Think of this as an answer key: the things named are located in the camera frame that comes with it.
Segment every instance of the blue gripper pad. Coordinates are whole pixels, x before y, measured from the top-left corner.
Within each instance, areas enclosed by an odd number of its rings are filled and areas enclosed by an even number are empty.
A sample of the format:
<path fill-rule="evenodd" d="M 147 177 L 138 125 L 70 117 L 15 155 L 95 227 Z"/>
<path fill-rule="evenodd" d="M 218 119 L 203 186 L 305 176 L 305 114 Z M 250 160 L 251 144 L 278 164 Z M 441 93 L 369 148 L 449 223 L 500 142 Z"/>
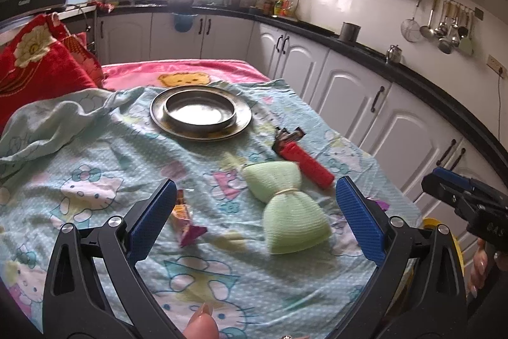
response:
<path fill-rule="evenodd" d="M 127 260 L 133 266 L 145 260 L 176 203 L 176 184 L 169 180 L 130 231 Z"/>
<path fill-rule="evenodd" d="M 455 184 L 459 188 L 463 188 L 469 192 L 472 191 L 471 181 L 466 177 L 459 176 L 458 174 L 443 167 L 436 167 L 432 173 L 445 181 Z"/>
<path fill-rule="evenodd" d="M 335 197 L 363 254 L 380 267 L 386 257 L 384 252 L 384 232 L 365 205 L 365 202 L 370 200 L 366 200 L 362 196 L 359 189 L 347 176 L 337 180 Z M 386 217 L 377 204 L 375 207 Z"/>

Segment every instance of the green mesh sponge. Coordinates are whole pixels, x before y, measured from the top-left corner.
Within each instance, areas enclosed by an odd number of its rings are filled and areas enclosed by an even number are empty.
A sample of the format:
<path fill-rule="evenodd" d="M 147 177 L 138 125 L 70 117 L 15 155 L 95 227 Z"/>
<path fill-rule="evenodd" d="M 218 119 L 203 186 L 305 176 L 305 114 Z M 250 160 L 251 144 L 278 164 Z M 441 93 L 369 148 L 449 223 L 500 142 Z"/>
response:
<path fill-rule="evenodd" d="M 254 196 L 267 203 L 263 228 L 271 254 L 299 252 L 329 238 L 323 211 L 300 191 L 302 175 L 296 163 L 261 162 L 245 167 L 242 175 Z"/>

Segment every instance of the metal bowl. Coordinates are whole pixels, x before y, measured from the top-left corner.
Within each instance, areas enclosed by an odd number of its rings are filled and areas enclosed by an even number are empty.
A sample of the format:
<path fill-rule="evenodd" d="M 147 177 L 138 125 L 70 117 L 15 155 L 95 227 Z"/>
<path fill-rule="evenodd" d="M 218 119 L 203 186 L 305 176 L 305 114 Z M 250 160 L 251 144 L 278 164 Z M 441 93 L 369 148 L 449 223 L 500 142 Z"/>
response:
<path fill-rule="evenodd" d="M 215 91 L 177 92 L 164 103 L 163 114 L 173 128 L 198 134 L 220 131 L 236 121 L 233 101 Z"/>

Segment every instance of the hello kitty blanket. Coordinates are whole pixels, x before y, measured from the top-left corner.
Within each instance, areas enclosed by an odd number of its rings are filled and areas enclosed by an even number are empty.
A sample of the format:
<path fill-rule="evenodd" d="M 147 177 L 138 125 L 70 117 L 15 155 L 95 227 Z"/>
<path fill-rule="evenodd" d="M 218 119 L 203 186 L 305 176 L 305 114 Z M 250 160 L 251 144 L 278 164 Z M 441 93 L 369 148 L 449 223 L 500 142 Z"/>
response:
<path fill-rule="evenodd" d="M 350 175 L 365 196 L 388 203 L 388 215 L 417 223 L 417 208 L 376 160 L 330 130 L 283 81 L 215 85 L 242 96 L 253 112 L 244 133 L 222 142 L 177 141 L 159 131 L 148 108 L 161 88 L 88 89 L 13 115 L 0 140 L 0 276 L 37 327 L 42 329 L 44 281 L 62 223 L 101 226 L 170 177 L 186 189 L 195 223 L 208 232 L 180 248 L 165 226 L 137 269 L 176 326 L 184 328 L 207 302 L 223 339 L 324 338 L 375 265 L 362 255 L 333 190 L 307 180 L 302 191 L 328 215 L 332 237 L 299 253 L 267 252 L 265 205 L 246 188 L 241 171 L 277 158 L 271 149 L 276 125 L 303 128 L 301 146 L 337 178 Z M 98 270 L 105 273 L 99 264 Z M 126 319 L 109 279 L 103 285 L 116 315 Z"/>

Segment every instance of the pink blanket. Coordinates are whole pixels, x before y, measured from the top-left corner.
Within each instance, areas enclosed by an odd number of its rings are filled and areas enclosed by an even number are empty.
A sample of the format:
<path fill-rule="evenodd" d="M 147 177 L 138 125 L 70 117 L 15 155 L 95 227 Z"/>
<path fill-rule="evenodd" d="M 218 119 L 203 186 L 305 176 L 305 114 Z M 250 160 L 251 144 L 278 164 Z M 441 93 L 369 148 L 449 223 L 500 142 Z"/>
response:
<path fill-rule="evenodd" d="M 105 65 L 104 88 L 129 89 L 140 86 L 177 87 L 207 85 L 213 81 L 266 82 L 262 73 L 244 61 L 183 59 Z"/>

